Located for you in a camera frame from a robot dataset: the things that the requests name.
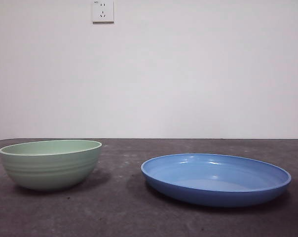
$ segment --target outlet faceplate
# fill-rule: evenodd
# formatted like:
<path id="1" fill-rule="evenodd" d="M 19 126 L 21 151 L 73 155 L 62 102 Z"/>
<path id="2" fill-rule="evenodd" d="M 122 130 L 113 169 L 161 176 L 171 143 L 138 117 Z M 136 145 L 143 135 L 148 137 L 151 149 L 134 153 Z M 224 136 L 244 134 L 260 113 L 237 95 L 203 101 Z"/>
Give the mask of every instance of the outlet faceplate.
<path id="1" fill-rule="evenodd" d="M 114 22 L 114 0 L 94 0 L 92 2 L 92 21 Z"/>

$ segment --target speckled surface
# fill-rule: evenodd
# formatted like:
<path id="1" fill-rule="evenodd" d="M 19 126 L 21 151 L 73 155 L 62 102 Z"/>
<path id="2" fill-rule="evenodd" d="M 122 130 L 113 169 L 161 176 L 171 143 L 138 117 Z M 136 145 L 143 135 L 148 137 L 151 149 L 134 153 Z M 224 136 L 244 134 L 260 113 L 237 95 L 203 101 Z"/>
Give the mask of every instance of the speckled surface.
<path id="1" fill-rule="evenodd" d="M 0 147 L 39 139 L 0 141 Z M 298 140 L 95 139 L 98 166 L 82 183 L 40 193 L 19 188 L 0 163 L 0 237 L 298 237 Z M 277 199 L 246 208 L 179 202 L 150 188 L 147 159 L 216 153 L 263 160 L 292 175 Z"/>

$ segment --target blue plate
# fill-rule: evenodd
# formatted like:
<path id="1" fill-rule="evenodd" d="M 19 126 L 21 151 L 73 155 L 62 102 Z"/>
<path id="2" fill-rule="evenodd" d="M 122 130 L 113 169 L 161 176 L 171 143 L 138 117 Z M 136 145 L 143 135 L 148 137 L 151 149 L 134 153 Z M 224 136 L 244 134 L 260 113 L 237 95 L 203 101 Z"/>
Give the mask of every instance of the blue plate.
<path id="1" fill-rule="evenodd" d="M 141 166 L 147 182 L 177 200 L 220 207 L 250 206 L 281 195 L 290 174 L 262 161 L 214 154 L 156 157 Z"/>

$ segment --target wall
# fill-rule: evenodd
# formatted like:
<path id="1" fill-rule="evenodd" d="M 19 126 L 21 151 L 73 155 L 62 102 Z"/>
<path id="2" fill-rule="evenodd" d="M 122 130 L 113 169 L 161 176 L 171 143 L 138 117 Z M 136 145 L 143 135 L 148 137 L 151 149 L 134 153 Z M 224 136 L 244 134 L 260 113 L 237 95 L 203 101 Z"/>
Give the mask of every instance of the wall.
<path id="1" fill-rule="evenodd" d="M 298 0 L 0 0 L 0 139 L 298 138 Z"/>

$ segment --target dish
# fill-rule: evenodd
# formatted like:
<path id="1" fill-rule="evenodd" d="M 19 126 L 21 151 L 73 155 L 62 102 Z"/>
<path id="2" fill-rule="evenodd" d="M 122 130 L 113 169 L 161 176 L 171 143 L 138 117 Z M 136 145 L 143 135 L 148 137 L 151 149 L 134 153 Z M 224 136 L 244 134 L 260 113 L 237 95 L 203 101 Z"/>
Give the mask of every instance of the dish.
<path id="1" fill-rule="evenodd" d="M 217 154 L 176 154 L 141 166 L 149 185 L 177 200 L 217 207 L 250 206 L 281 195 L 290 174 L 269 163 Z"/>
<path id="2" fill-rule="evenodd" d="M 53 191 L 83 181 L 94 169 L 102 143 L 52 140 L 20 143 L 0 149 L 8 176 L 18 185 Z"/>

